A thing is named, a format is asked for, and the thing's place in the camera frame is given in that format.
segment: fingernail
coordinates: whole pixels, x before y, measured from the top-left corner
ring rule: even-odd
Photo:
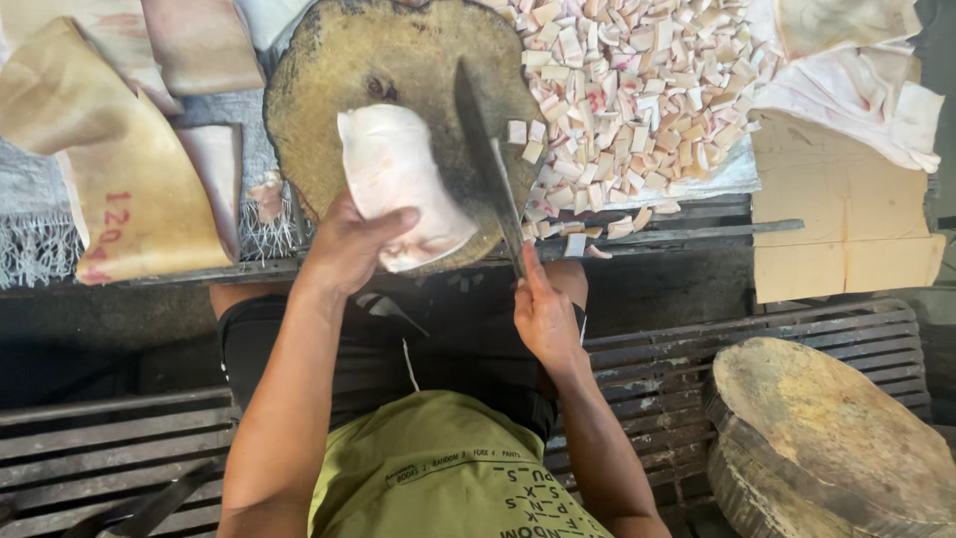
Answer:
[[[402,225],[404,227],[414,226],[418,223],[418,208],[405,208],[402,210]]]

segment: tree trunk cutting board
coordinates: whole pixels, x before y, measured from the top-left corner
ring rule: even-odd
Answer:
[[[956,463],[943,437],[826,353],[774,338],[728,347],[714,360],[704,405],[721,433],[707,474],[738,532],[802,538],[824,536],[815,530],[821,526],[836,536],[928,538],[952,531]],[[747,507],[746,498],[759,503]],[[767,521],[753,521],[760,517]]]
[[[484,101],[489,133],[502,157],[519,214],[541,169],[504,144],[508,120],[543,117],[522,79],[522,44],[496,12],[462,0],[409,8],[392,0],[322,0],[293,32],[266,89],[266,131],[279,167],[313,220],[345,189],[336,114],[375,103],[405,106],[431,129],[445,187],[479,227],[460,250],[415,271],[456,269],[483,258],[501,239],[470,162],[455,113],[455,65],[465,56]]]

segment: black pants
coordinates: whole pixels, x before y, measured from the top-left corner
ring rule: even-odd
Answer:
[[[286,310],[286,296],[235,304],[219,321],[223,369],[246,409],[262,378]],[[332,430],[415,391],[402,349],[410,325],[376,317],[351,302],[346,319],[366,316],[361,328],[344,326],[332,387]],[[584,332],[584,311],[575,306]],[[556,393],[540,363],[521,342],[512,310],[468,327],[410,342],[408,357],[419,389],[472,396],[546,440],[557,418]]]

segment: green t-shirt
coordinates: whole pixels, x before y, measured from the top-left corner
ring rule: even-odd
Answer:
[[[543,453],[540,437],[474,398],[416,392],[329,435],[309,534],[611,538]]]

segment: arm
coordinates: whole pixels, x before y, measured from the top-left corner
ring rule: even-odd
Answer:
[[[528,279],[518,283],[514,324],[557,387],[584,506],[619,538],[669,538],[641,461],[591,373],[571,300],[551,287],[530,244],[523,256]]]
[[[365,222],[348,191],[333,203],[229,451],[218,536],[305,537],[345,301],[372,277],[382,245],[417,221],[415,210],[404,209]]]

